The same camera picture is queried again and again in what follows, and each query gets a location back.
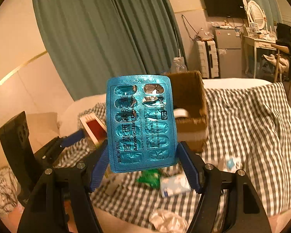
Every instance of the metal bolt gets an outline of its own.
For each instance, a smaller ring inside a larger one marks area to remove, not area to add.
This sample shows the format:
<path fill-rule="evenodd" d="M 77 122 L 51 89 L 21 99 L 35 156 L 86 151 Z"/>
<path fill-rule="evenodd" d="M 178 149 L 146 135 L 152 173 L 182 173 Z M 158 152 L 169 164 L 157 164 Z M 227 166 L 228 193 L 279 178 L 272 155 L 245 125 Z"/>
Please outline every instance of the metal bolt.
<path fill-rule="evenodd" d="M 246 172 L 244 170 L 238 170 L 237 173 L 240 175 L 240 176 L 244 176 L 246 174 Z"/>
<path fill-rule="evenodd" d="M 44 173 L 49 175 L 52 173 L 52 171 L 53 171 L 52 168 L 47 168 Z"/>
<path fill-rule="evenodd" d="M 77 164 L 77 168 L 79 168 L 79 169 L 83 169 L 84 167 L 85 167 L 85 163 L 83 163 L 83 162 L 80 162 Z"/>
<path fill-rule="evenodd" d="M 208 163 L 208 164 L 205 165 L 205 168 L 207 170 L 212 170 L 213 169 L 213 165 Z"/>

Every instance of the crumpled paper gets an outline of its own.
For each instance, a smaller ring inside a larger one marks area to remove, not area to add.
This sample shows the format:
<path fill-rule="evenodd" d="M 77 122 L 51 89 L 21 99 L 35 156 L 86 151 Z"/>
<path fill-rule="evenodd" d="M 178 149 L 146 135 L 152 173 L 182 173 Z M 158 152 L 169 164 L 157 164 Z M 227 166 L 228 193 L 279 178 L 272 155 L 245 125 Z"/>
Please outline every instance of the crumpled paper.
<path fill-rule="evenodd" d="M 164 209 L 156 209 L 149 216 L 150 223 L 162 233 L 185 233 L 187 221 L 179 215 Z"/>

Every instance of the wall-mounted tv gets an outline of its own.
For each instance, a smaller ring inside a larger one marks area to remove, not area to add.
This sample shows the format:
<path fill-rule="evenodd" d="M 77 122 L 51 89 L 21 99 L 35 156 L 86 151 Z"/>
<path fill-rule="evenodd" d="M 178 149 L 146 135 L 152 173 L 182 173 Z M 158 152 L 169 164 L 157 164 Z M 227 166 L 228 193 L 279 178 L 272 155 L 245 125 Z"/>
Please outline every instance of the wall-mounted tv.
<path fill-rule="evenodd" d="M 243 0 L 204 0 L 209 17 L 247 19 Z"/>

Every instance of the logo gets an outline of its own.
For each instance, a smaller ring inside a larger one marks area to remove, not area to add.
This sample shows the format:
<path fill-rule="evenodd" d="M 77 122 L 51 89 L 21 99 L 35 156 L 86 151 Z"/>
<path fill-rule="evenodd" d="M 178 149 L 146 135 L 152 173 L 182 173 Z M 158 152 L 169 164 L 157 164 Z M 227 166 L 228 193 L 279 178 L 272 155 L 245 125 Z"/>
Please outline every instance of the logo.
<path fill-rule="evenodd" d="M 168 115 L 167 115 L 167 111 L 166 110 L 162 110 L 161 117 L 162 117 L 162 120 L 167 120 L 168 119 Z"/>

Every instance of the green plastic bag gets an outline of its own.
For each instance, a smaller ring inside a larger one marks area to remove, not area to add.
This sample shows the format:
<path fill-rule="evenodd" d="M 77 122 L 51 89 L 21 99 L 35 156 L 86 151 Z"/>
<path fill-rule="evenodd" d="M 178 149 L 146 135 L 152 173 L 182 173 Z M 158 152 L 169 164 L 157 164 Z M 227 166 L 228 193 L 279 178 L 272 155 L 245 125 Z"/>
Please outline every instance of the green plastic bag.
<path fill-rule="evenodd" d="M 145 183 L 146 185 L 159 189 L 160 187 L 160 172 L 158 169 L 145 170 L 141 172 L 141 176 L 138 178 L 137 182 Z"/>

